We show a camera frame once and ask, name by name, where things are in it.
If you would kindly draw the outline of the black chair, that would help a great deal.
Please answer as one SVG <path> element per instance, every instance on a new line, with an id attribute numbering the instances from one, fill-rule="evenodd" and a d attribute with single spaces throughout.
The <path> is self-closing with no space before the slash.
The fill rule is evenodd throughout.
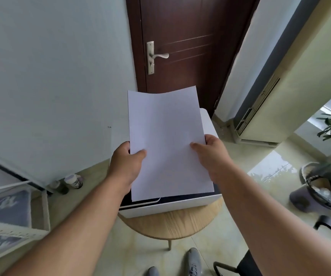
<path id="1" fill-rule="evenodd" d="M 315 222 L 313 228 L 314 230 L 318 231 L 320 227 L 327 227 L 329 230 L 331 230 L 331 217 L 321 215 L 317 221 Z M 233 267 L 218 261 L 215 261 L 213 263 L 213 268 L 217 276 L 222 276 L 219 269 L 225 269 L 229 272 L 233 272 L 235 274 L 238 274 L 239 276 L 263 276 L 260 270 L 260 263 L 256 262 L 256 257 L 258 257 L 259 260 L 264 259 L 264 261 L 267 262 L 269 260 L 276 260 L 277 257 L 273 256 L 271 253 L 271 250 L 263 250 L 263 253 L 257 254 L 256 252 L 251 252 L 251 250 L 248 250 L 245 256 L 242 258 L 240 263 L 237 265 L 237 267 Z"/>

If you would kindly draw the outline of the cream standing air conditioner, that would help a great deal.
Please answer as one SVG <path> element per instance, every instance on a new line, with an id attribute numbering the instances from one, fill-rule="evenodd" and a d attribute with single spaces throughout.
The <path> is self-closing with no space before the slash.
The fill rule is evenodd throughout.
<path id="1" fill-rule="evenodd" d="M 234 126 L 240 142 L 277 146 L 331 99 L 331 0 L 320 0 Z"/>

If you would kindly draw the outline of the white paper sheets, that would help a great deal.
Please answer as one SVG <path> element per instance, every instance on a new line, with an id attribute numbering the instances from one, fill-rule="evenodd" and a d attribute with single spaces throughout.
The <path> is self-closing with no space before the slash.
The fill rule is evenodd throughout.
<path id="1" fill-rule="evenodd" d="M 214 192 L 190 143 L 205 144 L 195 86 L 168 92 L 128 91 L 130 152 L 146 150 L 132 201 Z"/>

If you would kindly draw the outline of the dark small jar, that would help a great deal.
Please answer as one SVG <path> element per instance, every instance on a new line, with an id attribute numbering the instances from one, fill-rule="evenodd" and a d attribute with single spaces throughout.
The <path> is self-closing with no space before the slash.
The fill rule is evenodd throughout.
<path id="1" fill-rule="evenodd" d="M 60 195 L 66 195 L 69 192 L 69 188 L 58 180 L 51 182 L 49 187 Z"/>

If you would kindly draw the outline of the dark brown wooden door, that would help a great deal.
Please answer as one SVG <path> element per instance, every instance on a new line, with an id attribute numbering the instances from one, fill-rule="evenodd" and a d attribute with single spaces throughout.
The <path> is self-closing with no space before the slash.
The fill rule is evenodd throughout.
<path id="1" fill-rule="evenodd" d="M 137 91 L 167 93 L 195 86 L 214 115 L 260 0 L 126 0 Z M 154 41 L 148 75 L 146 43 Z"/>

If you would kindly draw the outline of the white printer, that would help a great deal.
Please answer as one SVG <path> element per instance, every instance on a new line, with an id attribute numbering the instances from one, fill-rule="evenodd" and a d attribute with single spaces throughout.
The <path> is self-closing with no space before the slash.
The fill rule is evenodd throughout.
<path id="1" fill-rule="evenodd" d="M 207 205 L 221 196 L 190 147 L 191 142 L 205 144 L 205 134 L 218 137 L 206 109 L 191 121 L 183 117 L 178 125 L 160 125 L 159 132 L 160 140 L 145 134 L 151 137 L 147 156 L 119 209 L 126 218 Z"/>

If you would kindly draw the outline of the person's left forearm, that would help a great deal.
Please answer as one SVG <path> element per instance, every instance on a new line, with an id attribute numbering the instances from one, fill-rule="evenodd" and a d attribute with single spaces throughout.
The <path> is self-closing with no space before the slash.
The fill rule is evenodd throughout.
<path id="1" fill-rule="evenodd" d="M 112 174 L 2 276 L 92 276 L 136 176 Z"/>

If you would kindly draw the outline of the white lidded jar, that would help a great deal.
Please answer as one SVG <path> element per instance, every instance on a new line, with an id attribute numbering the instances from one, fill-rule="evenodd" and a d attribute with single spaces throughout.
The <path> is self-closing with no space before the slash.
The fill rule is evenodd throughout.
<path id="1" fill-rule="evenodd" d="M 83 179 L 80 175 L 77 174 L 65 176 L 64 181 L 74 189 L 80 189 L 83 186 Z"/>

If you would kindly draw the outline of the person's right forearm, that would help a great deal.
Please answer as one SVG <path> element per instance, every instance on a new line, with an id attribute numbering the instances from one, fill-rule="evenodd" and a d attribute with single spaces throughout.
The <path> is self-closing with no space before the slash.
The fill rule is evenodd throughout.
<path id="1" fill-rule="evenodd" d="M 331 242 L 273 199 L 236 166 L 218 184 L 249 250 L 271 250 L 263 276 L 331 276 Z"/>

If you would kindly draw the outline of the person's left hand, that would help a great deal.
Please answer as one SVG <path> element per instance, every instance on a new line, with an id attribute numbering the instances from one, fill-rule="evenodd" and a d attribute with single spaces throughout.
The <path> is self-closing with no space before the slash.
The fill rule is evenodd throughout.
<path id="1" fill-rule="evenodd" d="M 128 194 L 131 185 L 138 177 L 142 164 L 130 163 L 130 142 L 122 143 L 113 153 L 108 168 L 108 180 L 122 196 Z"/>

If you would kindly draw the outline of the round wooden stool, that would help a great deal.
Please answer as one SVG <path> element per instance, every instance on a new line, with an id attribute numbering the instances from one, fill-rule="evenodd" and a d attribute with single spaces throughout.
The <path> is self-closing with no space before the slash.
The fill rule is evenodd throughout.
<path id="1" fill-rule="evenodd" d="M 172 241 L 193 236 L 207 227 L 222 209 L 223 199 L 218 197 L 207 205 L 196 206 L 163 213 L 150 214 L 135 218 L 119 218 L 135 232 L 156 240 L 168 241 L 168 250 Z"/>

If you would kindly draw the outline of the person's right hand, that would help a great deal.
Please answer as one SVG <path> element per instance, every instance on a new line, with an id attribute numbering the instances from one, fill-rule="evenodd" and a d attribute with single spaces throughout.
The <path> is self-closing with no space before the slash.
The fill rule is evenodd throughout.
<path id="1" fill-rule="evenodd" d="M 223 142 L 216 136 L 205 134 L 207 152 L 197 154 L 201 165 L 207 170 L 211 181 L 221 184 L 229 174 L 233 161 Z"/>

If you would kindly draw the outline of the person's grey right shoe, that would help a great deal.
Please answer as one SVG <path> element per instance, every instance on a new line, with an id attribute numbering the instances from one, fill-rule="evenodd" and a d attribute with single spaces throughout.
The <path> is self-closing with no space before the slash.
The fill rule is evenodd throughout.
<path id="1" fill-rule="evenodd" d="M 202 276 L 202 264 L 199 251 L 192 247 L 186 253 L 185 276 Z"/>

